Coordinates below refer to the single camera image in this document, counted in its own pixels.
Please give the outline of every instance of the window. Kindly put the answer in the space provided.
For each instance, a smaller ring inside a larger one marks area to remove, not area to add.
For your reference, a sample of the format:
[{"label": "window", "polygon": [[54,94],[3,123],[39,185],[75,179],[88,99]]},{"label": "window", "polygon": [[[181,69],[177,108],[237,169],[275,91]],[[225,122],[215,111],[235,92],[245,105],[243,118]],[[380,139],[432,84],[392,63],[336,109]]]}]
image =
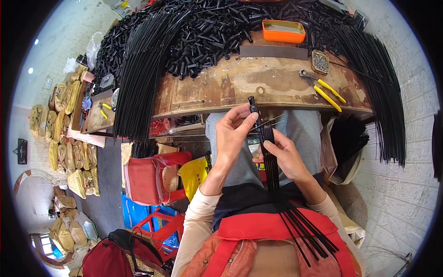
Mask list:
[{"label": "window", "polygon": [[49,239],[49,233],[47,234],[34,234],[31,236],[32,246],[38,251],[43,253],[46,257],[50,259],[55,259],[56,257],[52,253],[51,240]]}]

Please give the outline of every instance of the left hand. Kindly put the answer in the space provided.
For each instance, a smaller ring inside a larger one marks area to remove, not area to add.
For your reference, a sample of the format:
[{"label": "left hand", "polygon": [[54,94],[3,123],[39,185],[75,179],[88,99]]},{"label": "left hand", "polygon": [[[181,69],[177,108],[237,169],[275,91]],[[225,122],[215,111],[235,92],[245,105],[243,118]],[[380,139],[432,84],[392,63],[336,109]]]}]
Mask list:
[{"label": "left hand", "polygon": [[227,172],[231,170],[257,118],[258,113],[251,113],[249,103],[245,103],[232,108],[216,123],[217,157],[214,166],[222,166]]}]

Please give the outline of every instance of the hand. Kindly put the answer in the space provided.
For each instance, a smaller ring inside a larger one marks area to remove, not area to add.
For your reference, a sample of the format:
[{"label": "hand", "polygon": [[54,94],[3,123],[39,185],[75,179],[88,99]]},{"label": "hand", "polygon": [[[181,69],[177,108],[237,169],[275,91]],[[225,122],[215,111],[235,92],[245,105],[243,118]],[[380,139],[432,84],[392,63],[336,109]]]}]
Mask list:
[{"label": "hand", "polygon": [[257,120],[258,114],[249,111],[249,103],[232,108],[215,125],[217,157],[214,166],[222,166],[227,172],[237,161],[246,135]]},{"label": "hand", "polygon": [[[293,180],[296,184],[311,181],[313,178],[312,174],[306,169],[306,166],[295,148],[294,142],[288,139],[280,131],[276,129],[272,130],[274,132],[274,140],[276,144],[265,140],[263,146],[271,154],[277,157],[278,166],[281,168],[286,177]],[[258,152],[259,157],[252,160],[254,163],[263,162],[261,147],[258,148]]]}]

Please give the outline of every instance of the zipper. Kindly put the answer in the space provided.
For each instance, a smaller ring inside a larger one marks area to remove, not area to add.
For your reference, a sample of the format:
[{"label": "zipper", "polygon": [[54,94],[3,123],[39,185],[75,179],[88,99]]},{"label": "zipper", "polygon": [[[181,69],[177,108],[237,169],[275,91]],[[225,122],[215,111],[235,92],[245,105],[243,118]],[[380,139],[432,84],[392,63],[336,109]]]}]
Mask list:
[{"label": "zipper", "polygon": [[240,246],[240,250],[237,252],[237,254],[235,255],[234,259],[232,259],[231,265],[229,266],[228,269],[228,276],[229,276],[229,272],[231,271],[232,265],[234,264],[235,260],[237,259],[237,257],[240,255],[240,252],[243,250],[243,247],[245,246],[245,240],[243,239],[241,241],[241,246]]},{"label": "zipper", "polygon": [[331,252],[329,252],[329,250],[326,248],[326,246],[323,245],[323,243],[319,240],[317,240],[317,242],[321,245],[321,247],[323,248],[323,250],[325,250],[325,252],[336,262],[337,260],[335,259],[335,257],[331,254]]}]

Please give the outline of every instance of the gray pants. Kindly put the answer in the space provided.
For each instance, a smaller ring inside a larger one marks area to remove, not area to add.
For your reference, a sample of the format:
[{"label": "gray pants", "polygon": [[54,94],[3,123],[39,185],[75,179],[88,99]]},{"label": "gray pants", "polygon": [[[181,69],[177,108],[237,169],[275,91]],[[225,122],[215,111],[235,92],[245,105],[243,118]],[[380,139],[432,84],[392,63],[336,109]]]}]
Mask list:
[{"label": "gray pants", "polygon": [[[206,120],[206,137],[211,142],[212,163],[217,157],[215,123],[226,113],[212,113]],[[320,132],[322,124],[318,111],[285,110],[278,121],[283,121],[275,128],[291,139],[300,154],[308,171],[314,175],[320,173]],[[252,162],[252,154],[248,141],[243,142],[237,161],[226,178],[224,187],[235,186],[242,183],[255,183],[263,186],[256,164]],[[279,169],[280,186],[292,182]]]}]

